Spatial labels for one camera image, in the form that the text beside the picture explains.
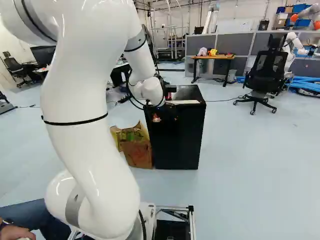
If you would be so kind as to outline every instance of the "black office chair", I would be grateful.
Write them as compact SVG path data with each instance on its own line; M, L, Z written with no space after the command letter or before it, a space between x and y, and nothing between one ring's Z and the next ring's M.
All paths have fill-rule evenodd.
M17 62L17 60L14 57L7 57L4 60L5 65L7 66L7 69L9 73L15 77L22 79L22 82L18 83L16 86L18 88L21 88L24 84L34 84L34 81L27 81L25 78L28 76L27 71L24 69L24 67Z
M233 105L238 103L253 102L251 115L256 113L257 103L272 109L272 113L277 112L275 106L268 104L267 93L279 93L285 83L285 65L288 53L284 51L259 51L254 65L250 72L246 73L243 88L252 89L251 94L242 97L243 100L236 100Z

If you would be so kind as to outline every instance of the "black band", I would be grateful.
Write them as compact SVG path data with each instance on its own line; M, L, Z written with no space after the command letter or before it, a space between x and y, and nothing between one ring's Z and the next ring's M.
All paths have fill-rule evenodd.
M133 52L135 50L138 50L139 48L141 48L145 44L146 41L147 41L147 38L145 37L143 43L140 46L137 46L136 48L133 48L130 50L124 50L124 52L129 53L129 52Z
M54 40L52 37L48 36L44 31L42 31L42 29L35 23L35 21L33 20L33 18L31 17L28 9L27 9L27 6L26 6L26 3L25 3L25 0L21 0L21 3L22 3L22 6L24 8L24 11L27 15L27 17L29 18L29 20L31 21L31 23L36 27L36 29L38 29L38 31L45 37L47 37L48 39L54 41L55 43L57 42L57 40Z
M88 124L88 123L92 123L95 121L99 121L101 119L104 119L106 116L108 116L108 113L106 113L103 116L97 117L97 118L93 118L90 120L85 120L85 121L74 121L74 122L51 122L51 121L46 121L44 120L44 116L41 116L42 120L44 121L45 124L48 125L54 125L54 126L73 126L73 125L80 125L80 124Z

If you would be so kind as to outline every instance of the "table leg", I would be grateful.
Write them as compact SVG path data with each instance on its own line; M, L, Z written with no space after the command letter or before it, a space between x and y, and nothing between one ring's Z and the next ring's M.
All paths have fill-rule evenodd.
M194 84L197 81L197 61L198 59L194 59L193 64L193 80L191 81L192 84Z
M228 83L228 75L229 75L229 71L230 71L230 67L231 67L231 60L227 60L227 68L226 68L226 75L224 78L224 83L223 83L223 87L225 87Z

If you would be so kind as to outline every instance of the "white robotic arm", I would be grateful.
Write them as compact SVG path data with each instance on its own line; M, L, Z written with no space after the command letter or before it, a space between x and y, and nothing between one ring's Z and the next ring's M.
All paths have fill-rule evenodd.
M132 0L2 0L1 13L21 40L56 44L41 109L67 170L48 186L48 210L95 239L125 240L137 221L140 193L110 135L105 92L123 51L133 69L133 94L164 103Z
M310 52L309 50L306 50L301 43L300 39L297 37L297 35L294 32L289 32L285 39L286 43L283 47L283 51L288 53L288 57L285 63L285 72L288 72L290 69L291 64L295 60L295 54L294 54L294 48L297 48L297 53L299 55L308 55ZM320 56L319 53L313 53L315 56Z
M320 6L318 3L311 5L310 7L299 12L299 14L294 14L291 16L290 20L296 22L298 19L308 17L313 22L313 27L315 30L320 29Z

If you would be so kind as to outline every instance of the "light blue floor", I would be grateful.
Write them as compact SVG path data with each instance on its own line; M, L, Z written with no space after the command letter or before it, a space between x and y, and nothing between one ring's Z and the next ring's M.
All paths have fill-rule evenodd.
M190 84L184 74L161 72L172 84ZM198 85L207 101L250 92L237 83ZM40 88L6 95L15 105L38 105ZM251 116L251 103L208 102L199 170L132 169L142 200L194 205L198 240L319 239L320 99L286 92L269 103L276 114L258 105ZM40 108L0 116L0 206L43 198L63 169L40 116ZM129 102L112 108L108 120L120 128L145 123Z

